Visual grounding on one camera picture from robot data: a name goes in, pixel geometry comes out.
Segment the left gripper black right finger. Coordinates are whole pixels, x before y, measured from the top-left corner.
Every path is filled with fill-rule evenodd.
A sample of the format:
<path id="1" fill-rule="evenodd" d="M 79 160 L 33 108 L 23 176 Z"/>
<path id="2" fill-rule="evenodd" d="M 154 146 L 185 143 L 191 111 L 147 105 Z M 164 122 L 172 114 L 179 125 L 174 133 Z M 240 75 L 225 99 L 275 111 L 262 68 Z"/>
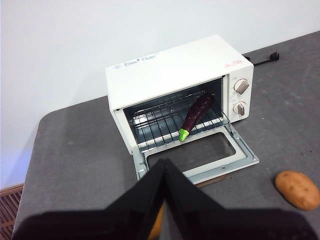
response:
<path id="1" fill-rule="evenodd" d="M 169 160 L 164 161 L 167 204 L 188 240 L 316 240 L 305 217 L 281 209 L 230 209 L 194 186 Z"/>

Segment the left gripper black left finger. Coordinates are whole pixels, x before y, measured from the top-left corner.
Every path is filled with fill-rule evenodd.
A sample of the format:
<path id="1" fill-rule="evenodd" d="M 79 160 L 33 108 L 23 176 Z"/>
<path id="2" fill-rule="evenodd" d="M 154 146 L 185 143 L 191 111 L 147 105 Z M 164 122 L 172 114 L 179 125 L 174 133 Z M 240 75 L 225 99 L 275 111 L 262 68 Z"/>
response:
<path id="1" fill-rule="evenodd" d="M 15 240 L 146 240 L 164 202 L 165 160 L 105 209 L 49 211 L 26 218 Z"/>

